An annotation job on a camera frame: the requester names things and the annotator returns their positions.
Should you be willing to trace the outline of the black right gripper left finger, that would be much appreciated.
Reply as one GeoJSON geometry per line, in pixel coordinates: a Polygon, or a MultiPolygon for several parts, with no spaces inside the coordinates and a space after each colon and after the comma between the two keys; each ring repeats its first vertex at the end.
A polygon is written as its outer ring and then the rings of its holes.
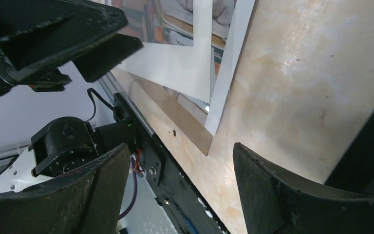
{"type": "Polygon", "coordinates": [[[113,234],[130,167],[121,144],[20,192],[0,193],[0,234],[113,234]]]}

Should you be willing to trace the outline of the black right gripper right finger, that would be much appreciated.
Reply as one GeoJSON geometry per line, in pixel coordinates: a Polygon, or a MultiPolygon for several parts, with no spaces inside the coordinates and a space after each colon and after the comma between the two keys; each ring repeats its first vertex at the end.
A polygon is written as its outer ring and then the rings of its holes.
{"type": "Polygon", "coordinates": [[[332,188],[237,142],[233,163],[250,234],[374,234],[374,195],[332,188]]]}

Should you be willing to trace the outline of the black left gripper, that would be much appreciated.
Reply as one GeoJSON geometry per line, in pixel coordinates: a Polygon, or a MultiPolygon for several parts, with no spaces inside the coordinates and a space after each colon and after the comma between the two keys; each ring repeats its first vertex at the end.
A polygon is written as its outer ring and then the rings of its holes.
{"type": "Polygon", "coordinates": [[[71,60],[97,81],[143,48],[137,37],[112,36],[127,24],[122,10],[90,0],[0,0],[0,97],[18,85],[63,91],[71,79],[59,67],[71,60]]]}

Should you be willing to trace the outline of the white mat board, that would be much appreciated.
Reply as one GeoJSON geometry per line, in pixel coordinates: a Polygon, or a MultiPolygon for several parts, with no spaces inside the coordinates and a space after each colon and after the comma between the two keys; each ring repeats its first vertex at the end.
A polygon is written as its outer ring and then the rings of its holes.
{"type": "Polygon", "coordinates": [[[182,98],[215,135],[243,47],[253,0],[109,0],[124,11],[122,34],[143,48],[119,65],[182,98]]]}

